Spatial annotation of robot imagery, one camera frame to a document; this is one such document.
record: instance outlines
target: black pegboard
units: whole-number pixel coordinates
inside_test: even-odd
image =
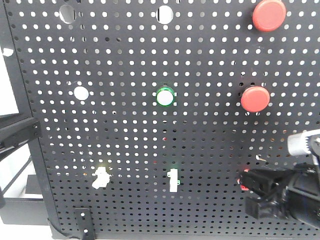
[[[57,229],[81,236],[74,209],[90,208],[99,239],[320,236],[300,222],[247,216],[250,193],[237,184],[247,168],[309,162],[290,156],[286,140],[319,128],[319,0],[284,0],[286,20],[270,33],[252,25],[258,2],[4,1],[19,88],[41,121],[32,155],[43,155],[37,173],[48,174],[51,189],[45,177],[40,184]],[[72,24],[59,16],[64,4],[75,10]],[[168,25],[156,18],[162,5],[174,12]],[[173,106],[155,103],[164,84],[176,92]],[[271,93],[257,114],[240,105],[252,85]],[[17,86],[15,95],[21,111],[27,100]],[[91,186],[97,167],[113,175],[104,189]]]

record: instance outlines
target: metal bracket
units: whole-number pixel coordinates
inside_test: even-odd
[[[89,208],[74,209],[81,240],[95,240],[94,225]]]
[[[24,144],[41,137],[40,122],[20,113],[0,116],[0,162]]]

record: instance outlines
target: white bracket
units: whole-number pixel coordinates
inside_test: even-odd
[[[178,180],[178,169],[171,168],[166,175],[170,178],[170,192],[178,192],[178,185],[180,185],[180,180]]]
[[[105,188],[110,182],[110,177],[112,176],[107,173],[106,168],[103,166],[98,167],[95,171],[95,175],[97,176],[97,179],[92,183],[92,187],[95,189]]]

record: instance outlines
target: red button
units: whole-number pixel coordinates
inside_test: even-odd
[[[270,93],[262,86],[252,86],[244,91],[241,98],[242,107],[250,112],[257,113],[265,109],[270,102]]]
[[[280,0],[262,0],[254,9],[252,20],[259,31],[272,32],[285,21],[285,4]]]

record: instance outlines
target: green light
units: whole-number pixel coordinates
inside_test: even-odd
[[[171,87],[163,86],[156,91],[156,102],[163,106],[171,105],[175,100],[175,92]]]

